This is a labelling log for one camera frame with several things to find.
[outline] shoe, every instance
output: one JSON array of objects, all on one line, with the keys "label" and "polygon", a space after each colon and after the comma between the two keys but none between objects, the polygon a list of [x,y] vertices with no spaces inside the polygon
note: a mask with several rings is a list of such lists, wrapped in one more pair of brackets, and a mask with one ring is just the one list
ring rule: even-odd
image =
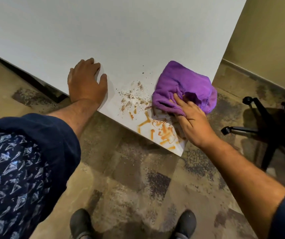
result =
[{"label": "shoe", "polygon": [[90,237],[94,232],[91,217],[85,209],[79,209],[72,214],[69,227],[73,239],[80,239],[82,236]]},{"label": "shoe", "polygon": [[185,210],[178,219],[177,225],[170,239],[189,239],[197,226],[196,216],[191,210]]}]

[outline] office chair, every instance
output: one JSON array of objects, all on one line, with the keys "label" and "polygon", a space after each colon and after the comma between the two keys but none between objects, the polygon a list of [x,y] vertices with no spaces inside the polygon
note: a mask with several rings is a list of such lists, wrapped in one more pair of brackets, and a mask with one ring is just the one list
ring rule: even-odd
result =
[{"label": "office chair", "polygon": [[[269,114],[266,108],[261,104],[258,98],[252,98],[250,96],[246,96],[242,100],[243,104],[249,105],[251,108],[251,103],[253,102],[256,105],[256,108],[261,114],[263,121],[265,122],[266,128],[265,129],[258,129],[258,128],[246,128],[246,127],[239,127],[239,126],[226,126],[221,129],[223,135],[229,134],[232,130],[241,131],[241,132],[251,132],[256,133],[258,136],[264,136],[268,138],[268,147],[264,154],[261,170],[266,171],[268,168],[273,154],[275,150],[279,146],[283,146],[285,148],[285,128],[278,124],[274,118]],[[282,102],[281,105],[285,111],[285,102]]]}]

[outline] cleaning cloth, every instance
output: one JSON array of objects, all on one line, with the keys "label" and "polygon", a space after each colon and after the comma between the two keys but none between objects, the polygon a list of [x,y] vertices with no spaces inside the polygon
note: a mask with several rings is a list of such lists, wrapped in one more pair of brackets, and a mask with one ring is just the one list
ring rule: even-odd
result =
[{"label": "cleaning cloth", "polygon": [[211,85],[207,76],[193,72],[176,61],[170,61],[164,68],[152,95],[152,105],[168,113],[186,116],[176,104],[173,94],[180,99],[185,95],[195,103],[205,114],[211,112],[217,103],[217,91]]}]

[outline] beige wall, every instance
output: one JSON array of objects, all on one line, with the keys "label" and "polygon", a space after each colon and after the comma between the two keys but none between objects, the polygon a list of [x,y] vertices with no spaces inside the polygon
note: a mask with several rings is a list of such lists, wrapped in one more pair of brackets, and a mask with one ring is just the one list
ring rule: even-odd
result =
[{"label": "beige wall", "polygon": [[247,0],[224,59],[285,88],[285,0]]}]

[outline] dirty floor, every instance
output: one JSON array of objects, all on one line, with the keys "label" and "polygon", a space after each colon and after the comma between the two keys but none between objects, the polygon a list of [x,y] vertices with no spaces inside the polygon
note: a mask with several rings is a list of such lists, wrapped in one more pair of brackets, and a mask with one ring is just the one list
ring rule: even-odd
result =
[{"label": "dirty floor", "polygon": [[[285,91],[223,64],[213,85],[218,90],[217,107],[208,116],[213,129],[259,164],[266,148],[263,142],[241,135],[223,136],[220,129],[226,125],[256,127],[242,98],[259,97],[277,113]],[[54,104],[0,65],[0,118],[47,113],[68,104],[68,99]],[[192,238],[256,238],[219,172],[195,146],[188,143],[178,157],[96,112],[81,138],[81,148],[81,164],[32,239],[71,238],[70,216],[82,207],[92,216],[97,238],[168,238],[186,208],[197,217]],[[276,151],[268,173],[285,185],[284,159],[285,154]]]}]

